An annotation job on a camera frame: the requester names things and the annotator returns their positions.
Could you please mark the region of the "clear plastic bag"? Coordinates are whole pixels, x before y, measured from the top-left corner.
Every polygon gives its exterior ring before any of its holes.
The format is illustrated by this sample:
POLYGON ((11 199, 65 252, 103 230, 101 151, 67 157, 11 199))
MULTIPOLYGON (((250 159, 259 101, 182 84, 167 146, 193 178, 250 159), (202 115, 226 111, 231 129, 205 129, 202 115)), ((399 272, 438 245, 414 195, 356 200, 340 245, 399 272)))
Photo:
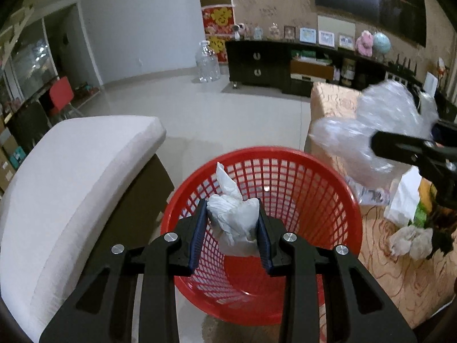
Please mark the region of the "clear plastic bag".
POLYGON ((434 97, 421 92, 420 108, 401 83, 387 80, 365 89, 357 100, 354 118, 326 117, 310 129, 312 140, 327 153, 341 157, 346 175, 366 188, 390 188, 409 170, 409 163, 378 157, 370 148, 378 131, 421 139, 431 137, 438 120, 434 97))

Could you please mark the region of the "white tissue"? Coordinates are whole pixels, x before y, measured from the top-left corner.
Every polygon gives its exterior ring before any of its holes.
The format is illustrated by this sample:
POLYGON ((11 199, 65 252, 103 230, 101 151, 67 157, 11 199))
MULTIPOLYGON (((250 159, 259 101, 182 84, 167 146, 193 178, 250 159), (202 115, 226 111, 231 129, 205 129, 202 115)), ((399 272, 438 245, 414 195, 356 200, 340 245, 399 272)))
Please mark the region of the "white tissue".
POLYGON ((237 183, 219 162, 215 173, 222 193, 211 195, 207 200, 207 209, 219 251, 225 256, 259 257, 256 243, 259 199, 244 200, 237 183))

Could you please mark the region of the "bright green wrapper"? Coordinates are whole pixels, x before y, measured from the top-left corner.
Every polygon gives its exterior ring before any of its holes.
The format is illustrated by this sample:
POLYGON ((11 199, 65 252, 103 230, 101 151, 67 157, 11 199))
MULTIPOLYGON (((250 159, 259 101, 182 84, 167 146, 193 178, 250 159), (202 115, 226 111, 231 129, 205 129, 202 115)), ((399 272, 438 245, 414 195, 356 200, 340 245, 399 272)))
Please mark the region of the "bright green wrapper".
POLYGON ((422 201, 419 201, 414 213, 413 224, 418 228, 428 227, 428 217, 430 212, 431 209, 422 201))

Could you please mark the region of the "white router box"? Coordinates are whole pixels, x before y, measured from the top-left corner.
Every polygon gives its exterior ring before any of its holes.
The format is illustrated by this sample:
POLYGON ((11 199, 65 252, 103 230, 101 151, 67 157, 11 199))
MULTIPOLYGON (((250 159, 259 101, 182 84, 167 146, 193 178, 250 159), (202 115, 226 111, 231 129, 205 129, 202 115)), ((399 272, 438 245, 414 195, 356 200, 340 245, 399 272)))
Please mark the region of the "white router box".
POLYGON ((426 73, 425 81, 423 84, 423 90, 425 93, 434 97, 438 87, 438 79, 431 72, 426 73))

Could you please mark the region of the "crumpled white tissue ball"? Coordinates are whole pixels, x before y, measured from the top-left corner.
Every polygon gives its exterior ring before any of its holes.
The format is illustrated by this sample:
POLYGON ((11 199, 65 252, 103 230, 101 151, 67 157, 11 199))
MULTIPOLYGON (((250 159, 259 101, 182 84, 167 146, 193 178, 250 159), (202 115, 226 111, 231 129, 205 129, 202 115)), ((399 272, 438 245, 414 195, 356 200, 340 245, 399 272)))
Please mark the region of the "crumpled white tissue ball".
POLYGON ((409 255, 413 260, 425 259, 432 253, 432 236, 431 228, 414 225, 402 227, 389 237, 390 255, 409 255))

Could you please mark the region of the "light blue globe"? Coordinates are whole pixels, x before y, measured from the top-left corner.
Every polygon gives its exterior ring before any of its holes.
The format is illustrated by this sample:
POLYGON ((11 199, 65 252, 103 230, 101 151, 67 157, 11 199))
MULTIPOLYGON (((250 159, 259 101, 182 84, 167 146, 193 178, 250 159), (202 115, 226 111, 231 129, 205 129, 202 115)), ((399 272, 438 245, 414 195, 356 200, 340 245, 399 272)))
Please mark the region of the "light blue globe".
POLYGON ((391 42, 388 36, 384 33, 376 32, 373 34, 373 50, 377 54, 386 55, 391 49, 391 42))

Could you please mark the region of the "red plastic mesh basket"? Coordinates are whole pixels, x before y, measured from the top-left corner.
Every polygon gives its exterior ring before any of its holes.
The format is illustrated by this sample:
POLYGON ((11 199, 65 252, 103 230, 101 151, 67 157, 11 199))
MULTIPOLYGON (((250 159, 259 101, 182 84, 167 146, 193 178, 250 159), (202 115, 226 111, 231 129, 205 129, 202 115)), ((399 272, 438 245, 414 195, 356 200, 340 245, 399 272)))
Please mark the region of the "red plastic mesh basket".
POLYGON ((310 154, 279 146, 256 146, 223 154, 197 169, 177 188, 165 211, 161 231, 196 211, 200 201, 222 193, 216 166, 222 164, 244 199, 256 198, 261 219, 257 255, 223 254, 208 228, 198 268, 175 280, 181 294, 206 314, 247 326, 278 324, 285 279, 275 264, 285 233, 332 249, 345 245, 358 255, 362 218, 355 196, 341 174, 310 154))

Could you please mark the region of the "pink plush toy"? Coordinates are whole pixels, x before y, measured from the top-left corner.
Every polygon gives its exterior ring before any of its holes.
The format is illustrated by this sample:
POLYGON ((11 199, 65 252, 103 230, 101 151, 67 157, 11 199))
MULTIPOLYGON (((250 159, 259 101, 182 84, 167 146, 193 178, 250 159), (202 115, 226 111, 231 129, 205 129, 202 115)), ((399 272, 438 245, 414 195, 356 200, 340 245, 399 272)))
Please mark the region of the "pink plush toy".
POLYGON ((364 57, 372 57, 373 35, 364 30, 356 40, 356 52, 364 57))

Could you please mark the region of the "white cushioned sofa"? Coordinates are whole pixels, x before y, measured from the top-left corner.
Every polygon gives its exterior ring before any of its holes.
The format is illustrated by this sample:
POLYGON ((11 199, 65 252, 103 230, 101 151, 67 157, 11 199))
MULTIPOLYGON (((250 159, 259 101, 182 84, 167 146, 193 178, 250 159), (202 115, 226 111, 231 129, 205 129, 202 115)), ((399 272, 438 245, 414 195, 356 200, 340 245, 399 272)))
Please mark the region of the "white cushioned sofa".
POLYGON ((56 124, 1 198, 1 340, 38 342, 82 274, 121 244, 149 242, 173 184, 160 119, 112 115, 56 124))

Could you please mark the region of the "framed picture middle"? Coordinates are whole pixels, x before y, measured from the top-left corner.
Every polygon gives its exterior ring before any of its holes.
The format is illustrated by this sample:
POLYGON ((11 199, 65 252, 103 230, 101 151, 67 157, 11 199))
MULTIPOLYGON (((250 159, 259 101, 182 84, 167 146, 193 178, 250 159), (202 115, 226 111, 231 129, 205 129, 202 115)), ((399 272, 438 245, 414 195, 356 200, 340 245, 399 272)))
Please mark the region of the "framed picture middle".
POLYGON ((319 30, 318 44, 325 47, 335 48, 335 34, 332 32, 319 30))

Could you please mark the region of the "framed picture left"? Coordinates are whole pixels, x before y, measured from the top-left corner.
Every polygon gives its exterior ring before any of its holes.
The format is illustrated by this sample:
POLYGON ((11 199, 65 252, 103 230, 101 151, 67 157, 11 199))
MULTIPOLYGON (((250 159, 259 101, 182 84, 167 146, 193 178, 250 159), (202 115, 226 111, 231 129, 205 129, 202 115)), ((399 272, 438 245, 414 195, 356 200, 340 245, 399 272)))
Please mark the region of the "framed picture left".
POLYGON ((317 31, 316 29, 301 27, 299 31, 299 40, 302 43, 317 43, 317 31))

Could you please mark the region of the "large clear water jug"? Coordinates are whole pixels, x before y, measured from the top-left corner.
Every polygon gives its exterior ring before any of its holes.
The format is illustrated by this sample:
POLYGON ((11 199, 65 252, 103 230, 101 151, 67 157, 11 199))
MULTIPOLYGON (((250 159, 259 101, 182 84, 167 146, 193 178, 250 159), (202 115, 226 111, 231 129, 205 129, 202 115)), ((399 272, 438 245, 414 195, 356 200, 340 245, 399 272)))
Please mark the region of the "large clear water jug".
POLYGON ((195 61, 198 69, 198 80, 201 83, 214 82, 220 78, 219 60, 210 47, 209 41, 200 41, 198 51, 195 54, 195 61))

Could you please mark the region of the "red chair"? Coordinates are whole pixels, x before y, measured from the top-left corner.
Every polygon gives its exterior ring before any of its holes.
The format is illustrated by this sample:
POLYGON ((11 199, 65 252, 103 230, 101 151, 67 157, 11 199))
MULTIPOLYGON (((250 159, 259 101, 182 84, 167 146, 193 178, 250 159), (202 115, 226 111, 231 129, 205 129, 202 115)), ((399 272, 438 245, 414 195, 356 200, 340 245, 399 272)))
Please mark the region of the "red chair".
POLYGON ((68 116, 71 113, 74 113, 78 117, 84 116, 71 103, 74 99, 74 92, 72 90, 68 77, 62 77, 59 80, 57 80, 50 88, 49 93, 50 100, 53 104, 53 107, 49 111, 49 115, 51 118, 57 116, 68 116))

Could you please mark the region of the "red festive door poster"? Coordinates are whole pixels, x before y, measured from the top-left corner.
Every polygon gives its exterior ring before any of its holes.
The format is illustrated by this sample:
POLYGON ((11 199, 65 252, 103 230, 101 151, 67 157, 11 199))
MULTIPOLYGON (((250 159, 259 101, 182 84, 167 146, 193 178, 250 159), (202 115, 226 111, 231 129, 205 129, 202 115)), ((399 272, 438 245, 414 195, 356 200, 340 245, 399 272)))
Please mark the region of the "red festive door poster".
POLYGON ((201 8, 206 40, 215 52, 219 63, 227 63, 225 43, 230 41, 235 24, 233 5, 207 5, 201 8))

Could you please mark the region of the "small dark photo frame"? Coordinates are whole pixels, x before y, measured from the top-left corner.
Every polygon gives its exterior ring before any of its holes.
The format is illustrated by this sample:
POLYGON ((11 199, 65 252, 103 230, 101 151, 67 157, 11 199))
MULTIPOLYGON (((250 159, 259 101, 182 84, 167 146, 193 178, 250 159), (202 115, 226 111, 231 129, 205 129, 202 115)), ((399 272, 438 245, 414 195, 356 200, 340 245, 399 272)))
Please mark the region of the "small dark photo frame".
POLYGON ((296 28, 294 26, 284 26, 284 39, 293 41, 296 36, 296 28))

